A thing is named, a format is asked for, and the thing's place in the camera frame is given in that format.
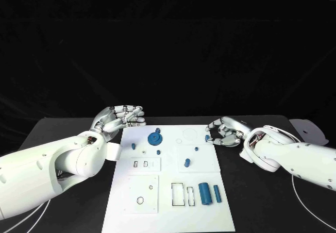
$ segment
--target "black table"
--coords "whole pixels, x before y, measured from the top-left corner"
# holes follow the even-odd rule
[[[209,124],[217,116],[147,117],[148,125]],[[298,134],[284,116],[239,116],[252,127],[272,125]],[[77,135],[90,125],[92,118],[41,119],[20,147],[30,148],[64,137]],[[216,130],[212,137],[219,137]],[[112,142],[119,142],[121,132]],[[334,231],[318,222],[302,208],[291,188],[291,176],[278,169],[275,173],[262,170],[239,157],[242,145],[235,148],[216,146],[222,181],[227,196],[230,214],[237,233],[284,233]],[[99,173],[76,184],[50,200],[46,213],[31,233],[99,233],[113,176],[115,162],[105,161]],[[336,226],[336,192],[294,179],[301,200],[312,213]],[[33,225],[41,210],[11,231],[24,233]],[[0,232],[7,230],[30,213],[0,221]]]

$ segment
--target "circular hole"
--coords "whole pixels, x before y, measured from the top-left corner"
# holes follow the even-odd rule
[[[142,197],[138,197],[138,199],[137,199],[137,204],[141,205],[142,202],[144,202],[144,198],[142,198]]]

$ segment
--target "robotic hand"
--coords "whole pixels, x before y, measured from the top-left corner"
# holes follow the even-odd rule
[[[142,107],[106,107],[77,136],[0,158],[0,220],[38,206],[92,177],[105,159],[119,159],[121,146],[109,143],[118,130],[144,126]]]
[[[219,126],[222,139],[207,137],[207,142],[233,147],[243,140],[239,156],[266,171],[279,166],[299,179],[336,191],[336,150],[299,140],[285,131],[272,127],[252,128],[229,116],[214,120],[206,131]]]

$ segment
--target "black curtain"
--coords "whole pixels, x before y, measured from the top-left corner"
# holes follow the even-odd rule
[[[148,117],[307,118],[331,140],[331,6],[318,19],[298,7],[191,1],[1,1],[0,8],[1,153],[40,118],[93,117],[124,104]]]

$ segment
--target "white board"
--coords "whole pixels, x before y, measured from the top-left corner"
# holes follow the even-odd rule
[[[177,125],[124,129],[122,151],[115,166],[102,233],[235,231],[216,151],[213,145],[204,142],[204,135],[209,134],[204,132],[204,127],[206,125]],[[162,142],[160,145],[151,146],[147,142],[147,136],[155,131],[155,128],[161,130]],[[135,150],[131,149],[131,143],[135,143]],[[190,159],[188,167],[184,167],[186,157]],[[160,171],[144,170],[138,172],[134,170],[134,159],[142,161],[144,158],[160,158]],[[135,199],[141,191],[135,194],[125,193],[126,188],[129,188],[126,181],[129,176],[139,177],[137,183],[139,183],[139,187],[144,187],[145,192],[148,191],[148,182],[139,180],[147,180],[145,176],[158,177],[157,208],[152,211],[148,209],[137,210]],[[213,201],[210,205],[200,203],[197,184],[203,182],[209,184],[210,188]],[[171,205],[171,183],[183,183],[184,206]],[[222,203],[216,202],[214,184],[219,187]],[[191,187],[193,190],[194,206],[188,206],[187,187]],[[132,209],[126,212],[124,209],[129,206]]]

